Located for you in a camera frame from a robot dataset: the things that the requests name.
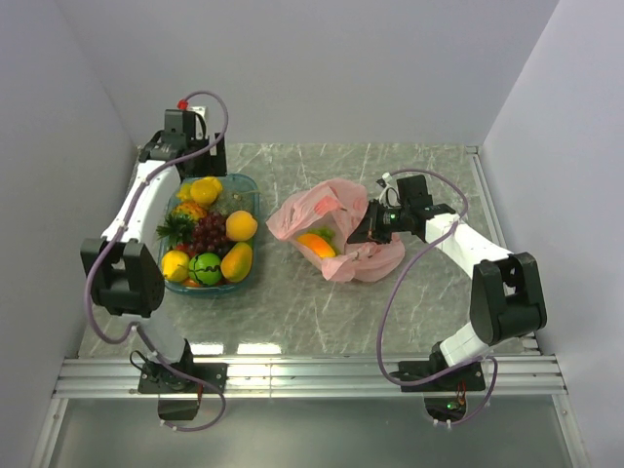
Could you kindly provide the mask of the yellow orange fruit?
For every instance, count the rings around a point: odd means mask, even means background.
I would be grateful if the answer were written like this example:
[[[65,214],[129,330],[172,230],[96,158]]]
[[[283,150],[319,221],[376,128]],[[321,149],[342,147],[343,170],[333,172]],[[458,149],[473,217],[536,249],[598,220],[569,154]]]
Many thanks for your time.
[[[195,180],[190,185],[190,197],[202,207],[211,206],[223,190],[220,180],[213,176],[207,176]]]

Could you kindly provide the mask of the green grape bunch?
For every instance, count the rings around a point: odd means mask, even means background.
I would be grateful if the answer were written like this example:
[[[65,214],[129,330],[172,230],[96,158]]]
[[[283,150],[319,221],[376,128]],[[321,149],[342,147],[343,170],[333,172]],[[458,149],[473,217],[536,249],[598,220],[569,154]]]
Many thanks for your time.
[[[328,243],[331,243],[335,236],[334,231],[328,228],[327,226],[311,229],[310,233],[320,236],[321,238],[325,239]]]

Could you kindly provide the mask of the orange mango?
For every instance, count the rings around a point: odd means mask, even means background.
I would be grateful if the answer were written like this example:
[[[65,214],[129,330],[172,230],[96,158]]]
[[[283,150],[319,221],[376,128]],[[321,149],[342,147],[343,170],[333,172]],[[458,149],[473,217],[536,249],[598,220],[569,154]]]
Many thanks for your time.
[[[253,255],[253,248],[249,244],[237,243],[221,261],[223,278],[230,283],[243,281],[252,269]]]
[[[298,236],[296,240],[321,259],[336,257],[336,252],[331,244],[318,234],[304,233]]]

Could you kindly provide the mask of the orange peach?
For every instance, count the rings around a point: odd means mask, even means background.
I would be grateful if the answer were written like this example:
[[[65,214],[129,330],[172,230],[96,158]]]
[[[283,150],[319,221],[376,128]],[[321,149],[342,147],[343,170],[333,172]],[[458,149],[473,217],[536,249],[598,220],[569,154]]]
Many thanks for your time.
[[[257,221],[246,211],[232,213],[225,221],[226,236],[234,242],[249,241],[257,231]]]

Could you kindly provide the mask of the green striped watermelon ball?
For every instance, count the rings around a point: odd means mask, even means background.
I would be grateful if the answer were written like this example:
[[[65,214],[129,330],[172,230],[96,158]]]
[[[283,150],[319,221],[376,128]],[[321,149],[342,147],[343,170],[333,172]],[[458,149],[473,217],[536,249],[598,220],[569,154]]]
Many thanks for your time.
[[[202,287],[214,286],[222,278],[220,264],[221,259],[215,253],[195,255],[189,262],[188,276]]]

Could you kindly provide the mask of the yellow lemon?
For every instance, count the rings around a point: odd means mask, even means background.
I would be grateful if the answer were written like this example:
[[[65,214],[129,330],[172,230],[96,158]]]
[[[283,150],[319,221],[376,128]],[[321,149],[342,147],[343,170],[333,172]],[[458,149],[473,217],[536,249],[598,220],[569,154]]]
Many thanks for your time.
[[[164,278],[173,283],[182,283],[188,278],[190,257],[179,250],[168,251],[162,258],[161,267]]]

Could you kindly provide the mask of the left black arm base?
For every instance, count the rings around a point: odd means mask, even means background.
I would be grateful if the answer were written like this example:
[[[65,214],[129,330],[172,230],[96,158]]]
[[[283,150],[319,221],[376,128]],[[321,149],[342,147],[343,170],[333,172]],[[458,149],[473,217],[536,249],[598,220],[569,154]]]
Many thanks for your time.
[[[227,368],[225,363],[208,363],[192,364],[188,370],[191,376],[223,391]],[[140,395],[158,396],[158,416],[167,422],[193,420],[199,412],[202,397],[216,393],[212,389],[204,390],[199,383],[180,377],[161,364],[150,361],[142,366],[137,392]]]

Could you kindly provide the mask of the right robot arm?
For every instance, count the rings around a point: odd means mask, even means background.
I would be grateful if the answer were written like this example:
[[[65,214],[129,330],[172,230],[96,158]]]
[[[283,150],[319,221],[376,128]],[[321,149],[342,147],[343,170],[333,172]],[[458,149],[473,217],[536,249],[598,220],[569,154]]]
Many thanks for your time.
[[[439,250],[470,279],[470,308],[466,325],[441,341],[430,355],[429,375],[403,381],[388,371],[383,376],[396,385],[418,387],[434,382],[441,389],[458,383],[464,369],[483,358],[497,344],[545,327],[547,312],[537,261],[530,253],[511,253],[464,222],[469,204],[460,211],[437,204],[428,191],[426,178],[444,184],[448,178],[429,170],[406,169],[387,173],[394,178],[398,201],[387,206],[370,200],[360,224],[347,241],[350,244],[387,244],[395,233],[409,233],[425,245],[408,263]]]

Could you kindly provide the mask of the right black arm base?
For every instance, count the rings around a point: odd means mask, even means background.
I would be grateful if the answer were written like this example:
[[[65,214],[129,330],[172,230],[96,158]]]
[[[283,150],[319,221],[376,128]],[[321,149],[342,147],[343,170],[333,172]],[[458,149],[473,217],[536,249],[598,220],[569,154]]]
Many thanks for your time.
[[[435,380],[409,386],[410,382],[425,379],[437,370],[437,366],[430,362],[401,361],[390,375],[401,382],[403,393],[424,394],[425,410],[434,421],[446,425],[459,423],[468,416],[468,393],[486,389],[482,366],[474,362]]]

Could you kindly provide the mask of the yellow star fruit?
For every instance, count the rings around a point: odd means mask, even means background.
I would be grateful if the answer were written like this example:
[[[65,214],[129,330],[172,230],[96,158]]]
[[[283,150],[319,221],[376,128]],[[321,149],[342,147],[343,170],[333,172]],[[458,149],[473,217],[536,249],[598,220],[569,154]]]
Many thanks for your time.
[[[176,193],[175,197],[180,201],[180,203],[193,201],[191,196],[191,186],[191,183],[184,183]]]

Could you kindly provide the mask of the netted cantaloupe melon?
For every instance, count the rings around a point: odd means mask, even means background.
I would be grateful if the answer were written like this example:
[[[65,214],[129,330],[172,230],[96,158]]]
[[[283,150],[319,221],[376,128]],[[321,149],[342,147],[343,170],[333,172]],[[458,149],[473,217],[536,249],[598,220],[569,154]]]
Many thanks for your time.
[[[210,212],[230,216],[238,211],[251,213],[254,210],[254,191],[224,189],[210,206]]]

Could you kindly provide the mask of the orange pineapple body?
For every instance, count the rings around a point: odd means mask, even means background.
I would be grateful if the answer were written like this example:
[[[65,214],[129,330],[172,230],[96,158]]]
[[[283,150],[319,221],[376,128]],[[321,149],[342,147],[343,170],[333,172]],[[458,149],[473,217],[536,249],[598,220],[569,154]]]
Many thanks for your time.
[[[195,202],[182,202],[178,204],[173,210],[172,215],[174,217],[185,217],[190,219],[192,222],[197,223],[204,217],[206,217],[208,212],[198,205]]]

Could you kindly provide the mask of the purple grape bunch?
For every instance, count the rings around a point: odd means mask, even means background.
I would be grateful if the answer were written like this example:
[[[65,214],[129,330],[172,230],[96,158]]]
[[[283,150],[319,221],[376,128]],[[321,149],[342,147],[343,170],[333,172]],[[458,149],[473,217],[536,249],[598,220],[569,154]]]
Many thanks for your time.
[[[232,248],[232,242],[226,236],[225,216],[208,213],[196,223],[190,251],[196,255],[213,253],[223,258]]]

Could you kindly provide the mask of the orange mango at tray bottom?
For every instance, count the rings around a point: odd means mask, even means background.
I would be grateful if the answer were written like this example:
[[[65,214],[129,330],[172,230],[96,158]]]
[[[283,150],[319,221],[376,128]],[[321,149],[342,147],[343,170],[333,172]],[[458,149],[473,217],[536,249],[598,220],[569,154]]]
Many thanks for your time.
[[[252,269],[253,255],[253,248],[249,244],[237,243],[221,261],[223,278],[230,283],[243,281]]]

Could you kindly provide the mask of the aluminium mounting rail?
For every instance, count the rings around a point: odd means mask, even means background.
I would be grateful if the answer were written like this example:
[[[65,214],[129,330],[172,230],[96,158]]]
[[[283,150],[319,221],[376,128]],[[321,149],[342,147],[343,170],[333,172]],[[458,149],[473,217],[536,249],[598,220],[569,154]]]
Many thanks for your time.
[[[406,397],[387,381],[371,356],[320,358],[260,355],[216,358],[228,365],[228,399],[332,399]],[[56,399],[157,399],[138,391],[139,371],[121,359],[66,360],[53,391]],[[495,396],[565,395],[553,356],[498,358]]]

